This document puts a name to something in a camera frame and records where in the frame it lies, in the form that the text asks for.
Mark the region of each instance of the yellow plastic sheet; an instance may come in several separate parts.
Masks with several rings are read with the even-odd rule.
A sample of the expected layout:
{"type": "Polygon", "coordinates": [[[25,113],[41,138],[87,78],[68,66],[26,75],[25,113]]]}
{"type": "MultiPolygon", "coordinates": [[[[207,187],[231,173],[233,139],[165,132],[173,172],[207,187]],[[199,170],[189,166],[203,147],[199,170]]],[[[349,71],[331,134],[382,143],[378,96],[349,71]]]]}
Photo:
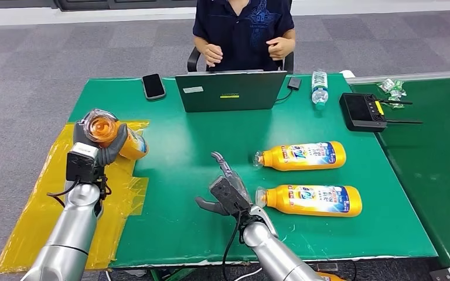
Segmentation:
{"type": "MultiPolygon", "coordinates": [[[[134,131],[149,124],[147,121],[126,123],[134,131]]],[[[28,270],[63,210],[46,193],[64,190],[66,155],[73,145],[73,125],[64,126],[49,150],[32,194],[0,255],[0,273],[28,270]]],[[[86,269],[108,267],[115,258],[127,217],[142,211],[148,179],[132,177],[134,164],[134,161],[118,156],[105,168],[112,195],[104,201],[104,212],[94,234],[86,269]]]]}

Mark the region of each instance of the orange detergent bottle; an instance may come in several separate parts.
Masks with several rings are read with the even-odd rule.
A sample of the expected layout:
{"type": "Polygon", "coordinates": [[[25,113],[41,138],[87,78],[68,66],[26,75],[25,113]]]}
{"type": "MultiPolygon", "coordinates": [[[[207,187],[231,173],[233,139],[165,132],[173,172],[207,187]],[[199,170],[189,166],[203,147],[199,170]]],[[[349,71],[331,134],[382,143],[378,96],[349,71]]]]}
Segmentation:
{"type": "Polygon", "coordinates": [[[256,152],[253,162],[280,171],[332,169],[344,165],[346,152],[340,142],[279,145],[256,152]]]}
{"type": "Polygon", "coordinates": [[[318,276],[320,276],[324,281],[344,281],[344,279],[341,279],[340,277],[334,274],[328,274],[325,272],[318,272],[318,271],[316,272],[316,274],[318,274],[318,276]]]}
{"type": "Polygon", "coordinates": [[[362,212],[362,199],[352,186],[297,186],[285,184],[256,190],[256,205],[286,214],[355,217],[362,212]]]}
{"type": "MultiPolygon", "coordinates": [[[[82,121],[86,136],[93,142],[99,143],[102,148],[108,147],[118,134],[121,122],[112,113],[94,108],[82,121]]],[[[120,155],[129,159],[137,160],[149,152],[144,138],[127,128],[127,140],[120,150],[120,155]]]]}

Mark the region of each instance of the office chair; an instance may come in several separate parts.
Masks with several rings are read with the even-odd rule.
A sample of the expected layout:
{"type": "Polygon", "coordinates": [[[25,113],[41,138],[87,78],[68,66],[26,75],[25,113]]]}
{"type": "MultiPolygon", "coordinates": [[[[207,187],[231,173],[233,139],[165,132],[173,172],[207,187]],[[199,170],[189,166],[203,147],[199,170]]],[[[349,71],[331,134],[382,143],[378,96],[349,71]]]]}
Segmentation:
{"type": "MultiPolygon", "coordinates": [[[[289,9],[291,9],[292,0],[285,0],[289,1],[289,9]]],[[[187,71],[188,72],[196,72],[197,71],[197,61],[199,60],[199,57],[201,56],[201,53],[197,50],[196,47],[192,50],[190,53],[189,59],[187,60],[187,71]]],[[[284,61],[278,60],[276,61],[276,64],[278,65],[278,68],[280,70],[287,71],[288,74],[292,74],[294,72],[294,52],[287,55],[287,57],[284,58],[284,61]]]]}

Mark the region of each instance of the wire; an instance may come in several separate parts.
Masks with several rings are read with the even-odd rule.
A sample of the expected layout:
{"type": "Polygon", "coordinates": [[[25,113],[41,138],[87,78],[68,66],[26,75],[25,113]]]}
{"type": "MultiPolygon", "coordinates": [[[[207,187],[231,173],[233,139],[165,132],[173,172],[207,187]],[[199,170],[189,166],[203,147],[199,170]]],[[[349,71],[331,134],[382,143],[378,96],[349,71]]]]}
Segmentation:
{"type": "Polygon", "coordinates": [[[256,270],[255,272],[251,272],[251,273],[248,273],[248,274],[242,275],[241,277],[237,278],[237,279],[236,279],[236,280],[234,280],[234,281],[239,281],[239,280],[241,280],[241,279],[244,279],[244,278],[246,278],[246,277],[249,277],[249,276],[255,275],[256,273],[260,272],[260,271],[261,271],[262,269],[263,269],[263,268],[260,268],[260,269],[256,270]]]}
{"type": "Polygon", "coordinates": [[[104,273],[106,273],[106,278],[108,279],[108,281],[111,281],[111,276],[110,276],[110,274],[108,273],[108,271],[106,270],[104,273]]]}
{"type": "Polygon", "coordinates": [[[288,98],[291,96],[291,94],[292,94],[292,89],[289,91],[289,94],[287,94],[287,95],[286,95],[285,97],[283,97],[283,98],[277,98],[277,99],[275,100],[275,102],[286,100],[286,99],[288,99],[288,98]]]}
{"type": "Polygon", "coordinates": [[[111,188],[108,186],[108,184],[105,183],[104,186],[106,186],[106,189],[109,191],[109,192],[106,192],[106,195],[111,195],[111,193],[113,193],[113,192],[111,191],[111,188]]]}
{"type": "Polygon", "coordinates": [[[358,274],[358,267],[356,266],[356,262],[353,262],[353,267],[354,267],[354,275],[351,281],[356,281],[356,275],[358,274]]]}
{"type": "Polygon", "coordinates": [[[227,247],[225,248],[225,253],[223,253],[223,260],[221,260],[221,271],[223,273],[223,278],[225,278],[225,281],[229,281],[229,279],[227,278],[227,273],[225,272],[225,260],[227,259],[227,254],[229,253],[230,246],[232,245],[232,242],[234,242],[234,238],[236,237],[237,230],[239,229],[240,217],[241,217],[241,212],[239,211],[236,228],[234,229],[234,232],[232,232],[232,236],[230,237],[229,243],[227,244],[227,247]]]}
{"type": "Polygon", "coordinates": [[[50,192],[48,192],[48,193],[47,193],[47,196],[53,197],[54,199],[56,199],[56,201],[59,202],[59,204],[61,204],[61,205],[64,207],[64,202],[63,202],[59,197],[62,196],[62,195],[67,194],[68,192],[70,192],[70,191],[73,189],[73,187],[77,186],[77,184],[79,183],[79,181],[80,181],[80,177],[77,176],[77,177],[75,178],[75,181],[73,182],[73,184],[71,184],[71,186],[68,187],[67,190],[65,190],[65,191],[63,191],[63,192],[60,192],[60,193],[50,193],[50,192]]]}

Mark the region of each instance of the green table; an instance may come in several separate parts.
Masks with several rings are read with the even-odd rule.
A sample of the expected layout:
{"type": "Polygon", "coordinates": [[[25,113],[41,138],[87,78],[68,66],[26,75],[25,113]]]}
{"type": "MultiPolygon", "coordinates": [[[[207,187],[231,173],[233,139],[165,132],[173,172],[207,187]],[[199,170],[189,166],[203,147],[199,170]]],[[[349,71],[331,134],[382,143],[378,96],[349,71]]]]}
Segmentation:
{"type": "MultiPolygon", "coordinates": [[[[151,121],[144,132],[150,153],[134,169],[134,176],[149,178],[144,208],[141,215],[127,219],[112,268],[220,263],[235,220],[201,210],[194,202],[195,196],[212,199],[208,186],[220,174],[210,156],[214,150],[239,173],[252,195],[257,186],[280,184],[346,184],[360,191],[363,212],[354,218],[266,209],[280,239],[303,260],[436,255],[375,136],[345,128],[337,100],[350,88],[342,75],[329,75],[330,101],[321,114],[311,105],[311,77],[298,77],[301,91],[272,110],[192,114],[184,111],[172,78],[163,80],[167,96],[159,101],[144,98],[138,78],[89,80],[69,121],[94,107],[112,111],[121,120],[151,121]],[[321,141],[344,145],[343,167],[279,172],[251,165],[256,150],[321,141]]],[[[287,91],[286,80],[279,96],[287,91]]],[[[236,239],[228,261],[255,260],[236,239]]]]}
{"type": "MultiPolygon", "coordinates": [[[[384,97],[375,85],[383,77],[348,80],[355,92],[384,97]]],[[[392,119],[420,119],[422,125],[390,125],[380,134],[384,151],[431,237],[439,259],[450,267],[450,73],[397,76],[405,80],[405,109],[385,108],[392,119]]]]}

